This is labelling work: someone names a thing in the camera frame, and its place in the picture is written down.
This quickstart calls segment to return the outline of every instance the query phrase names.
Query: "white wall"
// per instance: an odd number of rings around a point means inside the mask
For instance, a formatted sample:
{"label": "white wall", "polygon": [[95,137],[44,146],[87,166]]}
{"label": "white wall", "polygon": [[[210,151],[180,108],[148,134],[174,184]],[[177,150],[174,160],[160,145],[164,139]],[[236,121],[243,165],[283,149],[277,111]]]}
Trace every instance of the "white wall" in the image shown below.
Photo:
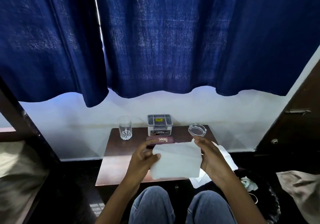
{"label": "white wall", "polygon": [[[256,148],[271,124],[320,59],[314,53],[287,96],[246,90],[224,97],[209,86],[188,94],[164,91],[136,98],[119,97],[110,90],[99,105],[87,108],[78,93],[65,93],[40,103],[21,102],[35,125],[61,159],[94,159],[103,156],[110,130],[122,115],[133,126],[146,126],[148,114],[171,114],[174,125],[207,124],[219,144],[229,151]],[[0,118],[0,127],[8,124]]]}

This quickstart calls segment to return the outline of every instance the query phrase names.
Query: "wooden table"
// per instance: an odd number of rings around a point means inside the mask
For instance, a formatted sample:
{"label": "wooden table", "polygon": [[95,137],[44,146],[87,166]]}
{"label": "wooden table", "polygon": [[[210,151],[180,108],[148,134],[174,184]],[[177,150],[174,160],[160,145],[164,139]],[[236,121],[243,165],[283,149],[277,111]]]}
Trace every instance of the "wooden table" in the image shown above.
{"label": "wooden table", "polygon": [[[208,125],[204,125],[207,129],[205,137],[210,141],[217,142]],[[174,142],[190,142],[192,136],[188,132],[189,126],[174,126],[172,127],[171,136]],[[101,163],[96,186],[118,185],[124,178],[131,155],[137,147],[148,137],[148,128],[132,128],[132,137],[130,140],[122,140],[118,128],[111,129],[106,151]],[[185,178],[161,178],[152,179],[150,172],[146,175],[142,182],[159,182],[182,180]]]}

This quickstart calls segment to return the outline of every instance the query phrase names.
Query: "person's left hand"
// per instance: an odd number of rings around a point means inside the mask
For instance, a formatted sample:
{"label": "person's left hand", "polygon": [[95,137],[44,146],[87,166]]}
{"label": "person's left hand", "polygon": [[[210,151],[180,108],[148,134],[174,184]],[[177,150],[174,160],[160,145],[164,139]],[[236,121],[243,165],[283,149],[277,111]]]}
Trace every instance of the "person's left hand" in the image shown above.
{"label": "person's left hand", "polygon": [[134,191],[134,194],[137,193],[140,183],[142,182],[144,177],[147,175],[150,167],[154,163],[156,163],[161,157],[161,154],[159,153],[154,155],[152,153],[152,150],[148,150],[144,152],[147,145],[150,145],[155,142],[157,142],[157,140],[154,140],[154,139],[143,142],[138,147],[138,149],[132,154],[129,167],[128,167],[127,173],[125,174],[123,182],[126,185],[130,185],[130,187]]}

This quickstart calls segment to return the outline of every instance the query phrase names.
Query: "wooden door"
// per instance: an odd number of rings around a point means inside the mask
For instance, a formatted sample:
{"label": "wooden door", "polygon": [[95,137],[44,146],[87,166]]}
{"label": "wooden door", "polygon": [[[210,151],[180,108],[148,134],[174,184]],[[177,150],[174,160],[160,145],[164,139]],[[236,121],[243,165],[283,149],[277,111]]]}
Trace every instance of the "wooden door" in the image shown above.
{"label": "wooden door", "polygon": [[257,149],[300,151],[303,150],[301,146],[320,150],[320,62],[299,87]]}

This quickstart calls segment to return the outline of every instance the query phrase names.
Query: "hand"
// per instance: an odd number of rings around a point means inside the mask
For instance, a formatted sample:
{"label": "hand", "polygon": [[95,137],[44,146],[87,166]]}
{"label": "hand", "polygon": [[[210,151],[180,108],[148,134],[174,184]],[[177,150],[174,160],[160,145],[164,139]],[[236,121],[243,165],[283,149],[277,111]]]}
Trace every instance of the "hand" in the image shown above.
{"label": "hand", "polygon": [[134,192],[133,195],[137,193],[139,186],[147,175],[150,167],[161,157],[161,154],[159,153],[154,155],[152,150],[144,152],[147,145],[155,142],[157,142],[157,140],[154,139],[143,142],[132,154],[127,173],[125,174],[122,183],[132,188]]}
{"label": "hand", "polygon": [[218,147],[204,137],[195,136],[194,143],[202,149],[201,168],[205,171],[210,179],[219,187],[228,181],[234,173],[224,159]]}

